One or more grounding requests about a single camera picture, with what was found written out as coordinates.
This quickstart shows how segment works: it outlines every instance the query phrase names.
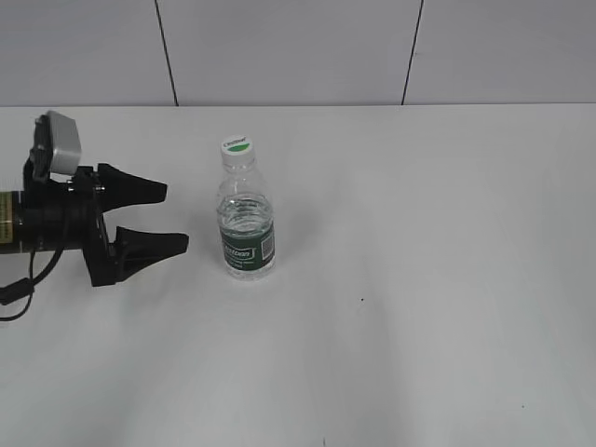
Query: green label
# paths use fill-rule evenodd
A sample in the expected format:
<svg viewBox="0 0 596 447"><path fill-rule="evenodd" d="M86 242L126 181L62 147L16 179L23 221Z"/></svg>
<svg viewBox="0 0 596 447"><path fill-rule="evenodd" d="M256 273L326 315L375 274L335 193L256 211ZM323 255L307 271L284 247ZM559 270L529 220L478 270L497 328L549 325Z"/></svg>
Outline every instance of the green label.
<svg viewBox="0 0 596 447"><path fill-rule="evenodd" d="M232 237L222 233L223 257L237 270L250 272L265 267L276 254L273 225L258 237Z"/></svg>

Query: water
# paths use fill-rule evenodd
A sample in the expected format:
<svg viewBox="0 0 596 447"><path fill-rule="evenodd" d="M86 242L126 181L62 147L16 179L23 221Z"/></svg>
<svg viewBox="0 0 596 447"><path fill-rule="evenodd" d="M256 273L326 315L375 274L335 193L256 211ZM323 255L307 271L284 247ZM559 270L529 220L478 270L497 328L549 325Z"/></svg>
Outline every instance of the water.
<svg viewBox="0 0 596 447"><path fill-rule="evenodd" d="M244 193L224 198L217 209L222 233L236 239L262 237L273 224L273 208L262 195ZM266 275L275 263L274 258L254 271L238 270L227 265L228 272L240 279L257 279Z"/></svg>

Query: white wall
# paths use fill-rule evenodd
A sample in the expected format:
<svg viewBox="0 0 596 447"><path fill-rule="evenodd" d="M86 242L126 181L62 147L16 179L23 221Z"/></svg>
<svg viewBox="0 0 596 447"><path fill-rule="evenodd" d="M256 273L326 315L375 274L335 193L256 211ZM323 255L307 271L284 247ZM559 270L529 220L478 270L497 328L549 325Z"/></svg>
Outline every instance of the white wall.
<svg viewBox="0 0 596 447"><path fill-rule="evenodd" d="M157 0L187 104L397 104L421 0ZM4 0L0 106L175 103L156 0ZM426 0L406 103L596 102L594 0Z"/></svg>
<svg viewBox="0 0 596 447"><path fill-rule="evenodd" d="M398 103L418 0L159 0L181 104Z"/></svg>
<svg viewBox="0 0 596 447"><path fill-rule="evenodd" d="M594 102L594 21L594 0L426 0L406 103Z"/></svg>
<svg viewBox="0 0 596 447"><path fill-rule="evenodd" d="M0 2L0 105L52 104L173 104L152 1Z"/></svg>

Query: white bottle cap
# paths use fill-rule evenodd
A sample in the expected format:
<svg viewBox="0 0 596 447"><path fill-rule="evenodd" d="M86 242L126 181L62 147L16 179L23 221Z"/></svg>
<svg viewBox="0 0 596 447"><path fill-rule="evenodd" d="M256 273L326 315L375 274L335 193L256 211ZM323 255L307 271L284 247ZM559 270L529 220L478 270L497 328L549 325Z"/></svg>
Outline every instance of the white bottle cap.
<svg viewBox="0 0 596 447"><path fill-rule="evenodd" d="M222 160L226 166L248 166L254 161L252 141L246 135L226 138L222 142Z"/></svg>

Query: black line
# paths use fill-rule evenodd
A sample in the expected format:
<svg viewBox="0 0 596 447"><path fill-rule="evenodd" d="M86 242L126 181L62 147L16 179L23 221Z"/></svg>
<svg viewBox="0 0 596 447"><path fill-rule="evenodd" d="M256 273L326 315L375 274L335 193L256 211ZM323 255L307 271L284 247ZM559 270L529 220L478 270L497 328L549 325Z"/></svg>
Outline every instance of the black line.
<svg viewBox="0 0 596 447"><path fill-rule="evenodd" d="M416 53L416 41L418 40L418 30L420 29L420 20L422 19L422 9L425 6L425 0L420 0L420 9L418 10L418 21L416 22L416 31L413 33L412 53L408 62L408 74L406 74L406 83L403 86L403 96L401 96L401 105L406 102L406 92L410 84L410 71L412 70L413 56Z"/></svg>
<svg viewBox="0 0 596 447"><path fill-rule="evenodd" d="M174 104L178 103L178 95L176 94L176 86L174 85L174 76L171 73L171 63L169 62L168 46L166 45L166 35L164 34L164 24L161 21L161 11L159 10L159 3L154 0L156 4L157 21L159 22L159 31L161 32L161 42L164 45L164 53L166 53L166 63L168 64L169 83L171 84L171 92L174 95Z"/></svg>

